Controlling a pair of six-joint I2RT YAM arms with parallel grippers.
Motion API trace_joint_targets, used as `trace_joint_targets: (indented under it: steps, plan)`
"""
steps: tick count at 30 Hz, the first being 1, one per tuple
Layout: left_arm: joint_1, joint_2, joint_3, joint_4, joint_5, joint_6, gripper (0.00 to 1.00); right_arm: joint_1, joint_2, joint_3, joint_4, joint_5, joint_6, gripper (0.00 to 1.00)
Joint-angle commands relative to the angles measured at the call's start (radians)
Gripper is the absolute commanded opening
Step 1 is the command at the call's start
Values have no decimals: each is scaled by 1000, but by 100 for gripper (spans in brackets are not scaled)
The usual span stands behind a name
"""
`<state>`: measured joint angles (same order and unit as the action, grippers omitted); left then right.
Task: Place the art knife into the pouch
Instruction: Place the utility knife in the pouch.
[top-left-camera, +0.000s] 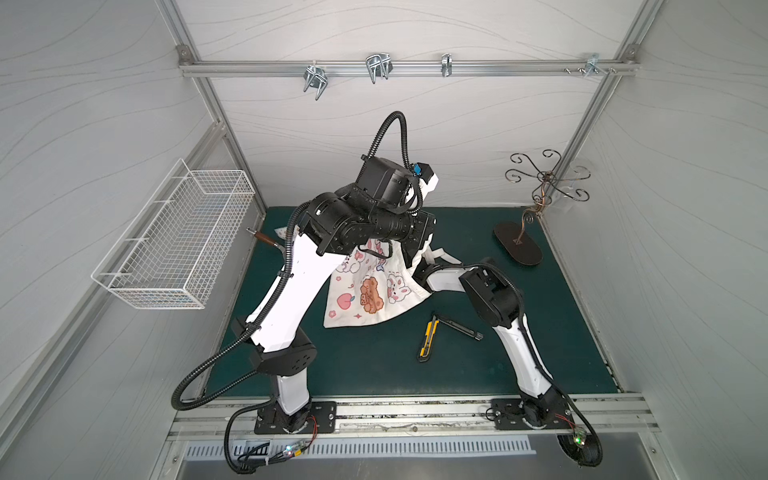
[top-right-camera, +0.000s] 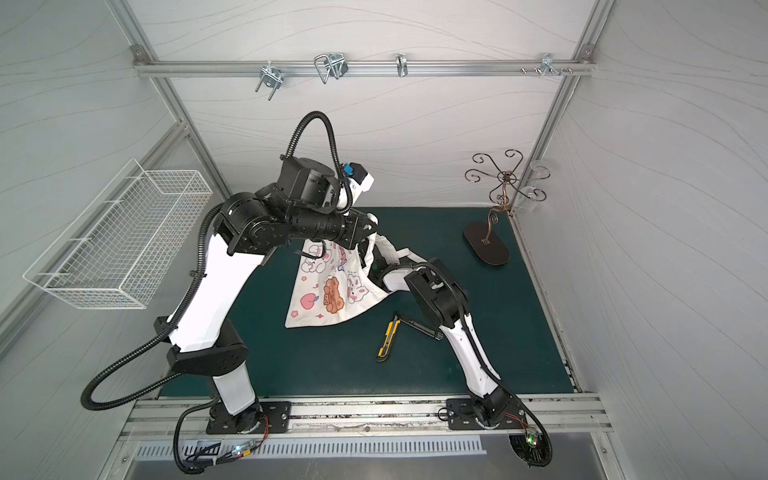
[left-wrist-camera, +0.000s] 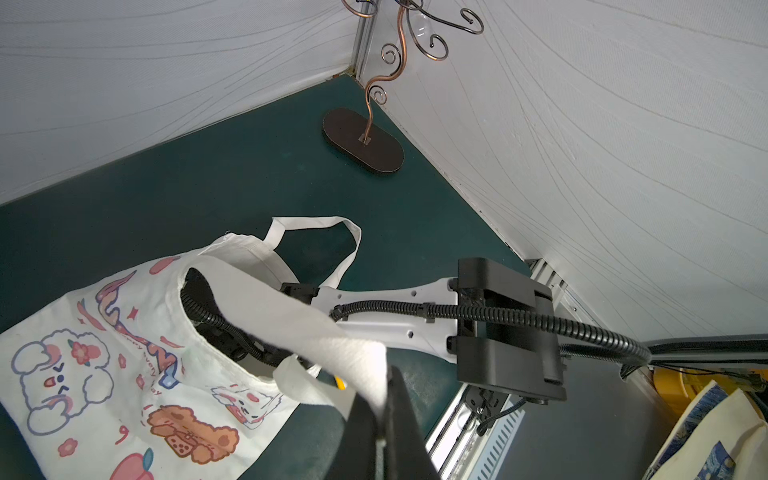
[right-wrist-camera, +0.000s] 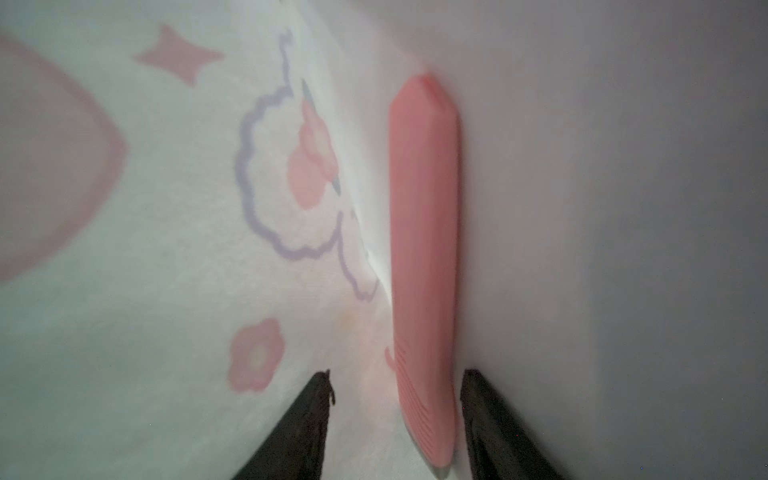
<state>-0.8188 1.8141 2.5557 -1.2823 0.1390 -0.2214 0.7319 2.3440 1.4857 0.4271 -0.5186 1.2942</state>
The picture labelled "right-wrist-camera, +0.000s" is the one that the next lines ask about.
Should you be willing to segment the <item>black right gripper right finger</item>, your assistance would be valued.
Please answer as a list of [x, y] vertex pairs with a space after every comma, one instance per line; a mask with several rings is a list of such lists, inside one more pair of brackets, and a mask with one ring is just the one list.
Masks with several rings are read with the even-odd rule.
[[546, 480], [562, 475], [515, 412], [477, 369], [464, 371], [460, 401], [471, 475], [478, 480]]

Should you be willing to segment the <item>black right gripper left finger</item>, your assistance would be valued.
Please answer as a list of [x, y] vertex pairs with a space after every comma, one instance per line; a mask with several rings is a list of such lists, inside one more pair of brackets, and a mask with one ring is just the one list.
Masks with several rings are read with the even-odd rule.
[[319, 480], [330, 407], [330, 372], [316, 372], [234, 480]]

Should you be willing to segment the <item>white cartoon tote bag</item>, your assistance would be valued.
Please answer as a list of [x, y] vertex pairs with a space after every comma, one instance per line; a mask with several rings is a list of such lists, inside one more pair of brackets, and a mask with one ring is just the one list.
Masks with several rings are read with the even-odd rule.
[[229, 479], [398, 402], [389, 106], [463, 133], [457, 358], [571, 479], [767, 475], [763, 1], [5, 1], [1, 475]]

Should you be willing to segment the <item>pink art knife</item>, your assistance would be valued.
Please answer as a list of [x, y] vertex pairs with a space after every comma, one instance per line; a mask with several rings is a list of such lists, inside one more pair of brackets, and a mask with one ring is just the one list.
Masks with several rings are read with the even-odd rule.
[[408, 79], [389, 109], [393, 359], [402, 416], [438, 479], [453, 462], [460, 121], [429, 75]]

